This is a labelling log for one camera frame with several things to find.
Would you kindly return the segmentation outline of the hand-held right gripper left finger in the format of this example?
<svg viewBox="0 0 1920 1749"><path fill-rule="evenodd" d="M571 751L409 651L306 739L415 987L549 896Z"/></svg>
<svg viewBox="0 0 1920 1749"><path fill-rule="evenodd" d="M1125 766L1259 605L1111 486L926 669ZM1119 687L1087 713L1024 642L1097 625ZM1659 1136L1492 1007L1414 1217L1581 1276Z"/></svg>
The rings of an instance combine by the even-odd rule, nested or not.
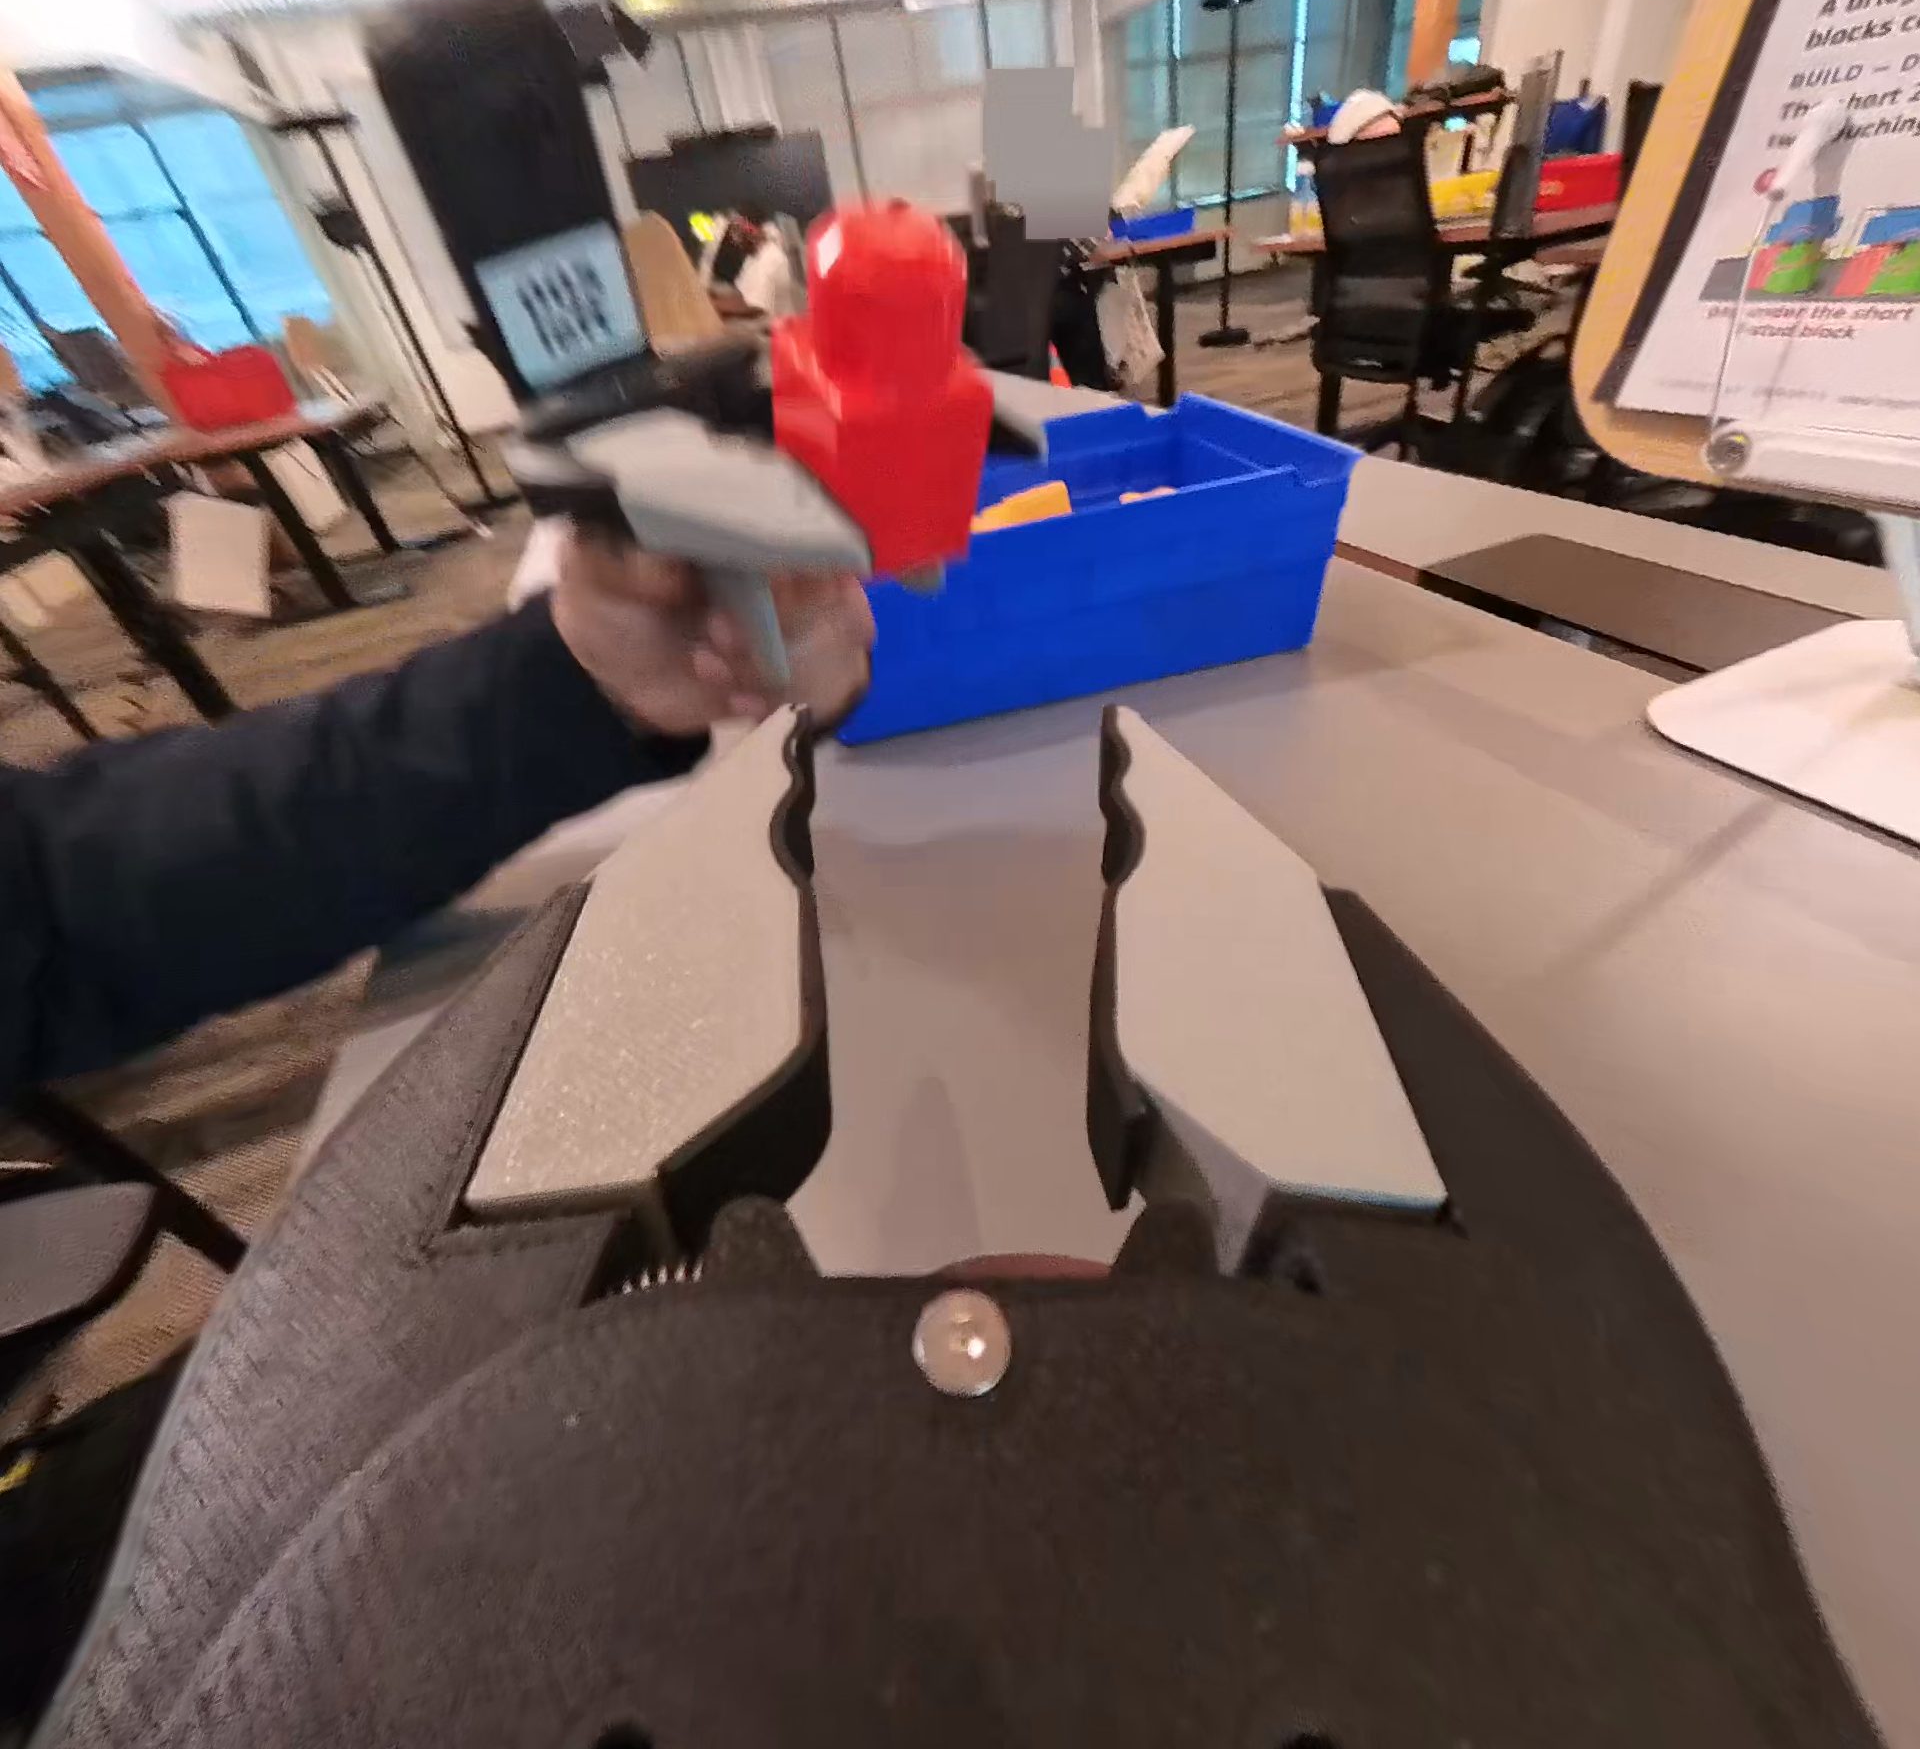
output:
<svg viewBox="0 0 1920 1749"><path fill-rule="evenodd" d="M783 706L592 878L465 1184L479 1228L612 1214L708 1256L834 1132L814 727Z"/></svg>

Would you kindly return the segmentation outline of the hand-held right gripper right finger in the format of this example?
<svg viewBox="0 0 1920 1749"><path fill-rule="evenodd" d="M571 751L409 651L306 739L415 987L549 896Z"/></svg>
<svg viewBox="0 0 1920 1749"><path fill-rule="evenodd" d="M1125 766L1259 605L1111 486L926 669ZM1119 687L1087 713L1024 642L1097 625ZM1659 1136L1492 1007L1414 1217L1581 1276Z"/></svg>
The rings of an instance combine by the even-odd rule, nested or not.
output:
<svg viewBox="0 0 1920 1749"><path fill-rule="evenodd" d="M1451 1188L1334 896L1271 827L1111 705L1085 1132L1108 1207L1189 1206L1251 1276L1310 1213L1432 1224Z"/></svg>

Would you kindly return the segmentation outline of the red single-stud block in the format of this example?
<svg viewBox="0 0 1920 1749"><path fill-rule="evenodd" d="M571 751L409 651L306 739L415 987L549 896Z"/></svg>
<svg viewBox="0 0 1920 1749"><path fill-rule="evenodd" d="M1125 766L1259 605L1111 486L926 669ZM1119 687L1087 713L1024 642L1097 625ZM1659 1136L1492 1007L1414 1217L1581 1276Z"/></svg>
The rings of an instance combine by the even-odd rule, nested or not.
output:
<svg viewBox="0 0 1920 1749"><path fill-rule="evenodd" d="M876 577L963 562L994 416L963 243L907 201L844 206L814 225L803 282L769 329L772 443L853 519Z"/></svg>

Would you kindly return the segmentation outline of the blue plastic bin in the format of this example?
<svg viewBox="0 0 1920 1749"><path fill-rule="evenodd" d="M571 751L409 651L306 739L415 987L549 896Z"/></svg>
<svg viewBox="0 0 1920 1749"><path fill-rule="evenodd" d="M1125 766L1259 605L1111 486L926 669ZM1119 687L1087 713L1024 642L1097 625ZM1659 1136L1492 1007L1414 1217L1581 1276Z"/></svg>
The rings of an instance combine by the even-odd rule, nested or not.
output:
<svg viewBox="0 0 1920 1749"><path fill-rule="evenodd" d="M1072 516L972 539L939 593L880 580L876 674L841 744L974 724L1313 642L1361 452L1205 396L1045 425L982 501L1066 482ZM1183 487L1119 505L1125 487Z"/></svg>

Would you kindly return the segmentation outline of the person's left forearm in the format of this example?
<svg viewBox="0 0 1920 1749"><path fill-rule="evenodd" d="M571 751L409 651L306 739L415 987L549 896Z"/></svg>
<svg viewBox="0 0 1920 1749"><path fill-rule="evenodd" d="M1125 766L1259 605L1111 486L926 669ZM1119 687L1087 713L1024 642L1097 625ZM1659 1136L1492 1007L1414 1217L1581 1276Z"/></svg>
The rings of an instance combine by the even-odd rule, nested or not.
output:
<svg viewBox="0 0 1920 1749"><path fill-rule="evenodd" d="M218 727L5 766L5 1104L323 980L708 751L631 724L535 600Z"/></svg>

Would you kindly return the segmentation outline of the wooden-top background desk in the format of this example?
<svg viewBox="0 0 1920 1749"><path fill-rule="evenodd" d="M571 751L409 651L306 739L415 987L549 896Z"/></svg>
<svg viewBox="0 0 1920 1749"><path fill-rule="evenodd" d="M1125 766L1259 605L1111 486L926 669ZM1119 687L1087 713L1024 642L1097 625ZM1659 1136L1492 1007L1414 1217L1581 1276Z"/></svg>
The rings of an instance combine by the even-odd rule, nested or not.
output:
<svg viewBox="0 0 1920 1749"><path fill-rule="evenodd" d="M227 685L198 659L180 609L133 571L120 525L180 490L187 470L228 462L243 467L268 519L296 546L327 610L400 600L406 599L400 577L349 577L345 562L328 556L271 467L276 452L308 444L375 552L415 556L418 546L406 546L377 508L354 448L382 420L384 409L373 397L308 397L290 416L218 431L163 425L122 443L98 443L36 482L5 487L5 577L18 577L36 559L65 556L146 663L169 677L205 724L222 724L236 713Z"/></svg>

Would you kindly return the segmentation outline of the person's left hand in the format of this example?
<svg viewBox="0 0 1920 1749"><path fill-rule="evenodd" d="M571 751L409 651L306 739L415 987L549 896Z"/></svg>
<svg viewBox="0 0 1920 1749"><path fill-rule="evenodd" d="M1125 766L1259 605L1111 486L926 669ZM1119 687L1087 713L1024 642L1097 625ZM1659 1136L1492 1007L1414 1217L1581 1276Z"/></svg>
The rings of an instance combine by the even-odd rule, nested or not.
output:
<svg viewBox="0 0 1920 1749"><path fill-rule="evenodd" d="M709 600L699 567L601 534L560 542L551 618L601 694L644 730L704 734L761 724L779 706L828 730L870 690L870 593L853 576L779 571L769 599L788 682L761 669L746 626Z"/></svg>

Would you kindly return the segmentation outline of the black floor lamp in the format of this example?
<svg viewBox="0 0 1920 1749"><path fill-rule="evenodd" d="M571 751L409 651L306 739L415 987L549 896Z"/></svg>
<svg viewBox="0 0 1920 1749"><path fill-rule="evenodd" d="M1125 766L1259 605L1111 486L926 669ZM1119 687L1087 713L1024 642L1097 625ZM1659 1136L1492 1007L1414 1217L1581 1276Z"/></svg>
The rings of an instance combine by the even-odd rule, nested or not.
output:
<svg viewBox="0 0 1920 1749"><path fill-rule="evenodd" d="M1245 348L1251 332L1233 323L1233 204L1236 204L1236 67L1245 11L1264 0L1205 0L1211 13L1227 18L1227 70L1225 70L1225 128L1220 128L1220 233L1217 233L1217 293L1213 324L1199 338L1202 348Z"/></svg>

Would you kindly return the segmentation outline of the black mesh office chair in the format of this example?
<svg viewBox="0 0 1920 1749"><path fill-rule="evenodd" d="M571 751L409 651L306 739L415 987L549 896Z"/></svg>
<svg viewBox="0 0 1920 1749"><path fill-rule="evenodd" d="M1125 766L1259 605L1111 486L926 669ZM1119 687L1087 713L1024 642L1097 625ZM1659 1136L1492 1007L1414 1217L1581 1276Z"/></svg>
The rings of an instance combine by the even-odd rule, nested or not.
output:
<svg viewBox="0 0 1920 1749"><path fill-rule="evenodd" d="M1454 286L1456 251L1430 201L1426 131L1322 144L1313 163L1320 236L1310 286L1316 431L1336 434L1342 384L1456 391L1466 401L1485 316Z"/></svg>

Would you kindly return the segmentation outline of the red storage bin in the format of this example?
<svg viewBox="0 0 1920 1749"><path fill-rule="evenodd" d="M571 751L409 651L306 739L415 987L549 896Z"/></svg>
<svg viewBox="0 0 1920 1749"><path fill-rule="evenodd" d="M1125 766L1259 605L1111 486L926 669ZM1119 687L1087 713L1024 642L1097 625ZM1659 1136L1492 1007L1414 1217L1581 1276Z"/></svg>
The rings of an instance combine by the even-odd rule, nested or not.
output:
<svg viewBox="0 0 1920 1749"><path fill-rule="evenodd" d="M282 358L271 345L222 353L187 348L159 364L163 391L194 431L227 431L298 416Z"/></svg>

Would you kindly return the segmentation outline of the instruction sheet on stand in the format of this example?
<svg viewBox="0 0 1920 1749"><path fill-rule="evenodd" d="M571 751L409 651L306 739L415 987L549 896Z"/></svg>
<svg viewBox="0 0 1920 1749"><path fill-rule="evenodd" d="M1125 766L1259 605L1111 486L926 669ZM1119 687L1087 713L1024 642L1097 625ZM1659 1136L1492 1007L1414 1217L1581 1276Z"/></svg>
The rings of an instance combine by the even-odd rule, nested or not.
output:
<svg viewBox="0 0 1920 1749"><path fill-rule="evenodd" d="M1677 175L1685 173L1685 159L1699 139L1702 115L1714 97L1714 84L1723 77L1726 57L1730 55L1744 6L1747 0L1695 0L1674 70L1650 128L1642 159L1625 185L1600 286L1576 342L1576 401L1590 440L1631 470L1706 487L1730 487L1706 464L1702 456L1714 423L1634 416L1603 401L1600 384L1619 353L1628 311L1642 297L1652 243L1659 243L1661 228L1668 225Z"/></svg>

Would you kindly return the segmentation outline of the printed instruction sheet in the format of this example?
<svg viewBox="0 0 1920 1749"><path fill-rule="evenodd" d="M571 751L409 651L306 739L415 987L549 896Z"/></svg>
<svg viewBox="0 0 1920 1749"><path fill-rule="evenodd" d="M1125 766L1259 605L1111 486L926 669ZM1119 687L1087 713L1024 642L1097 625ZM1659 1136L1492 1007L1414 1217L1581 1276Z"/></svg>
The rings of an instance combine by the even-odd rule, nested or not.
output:
<svg viewBox="0 0 1920 1749"><path fill-rule="evenodd" d="M1747 0L1600 397L1918 440L1918 0Z"/></svg>

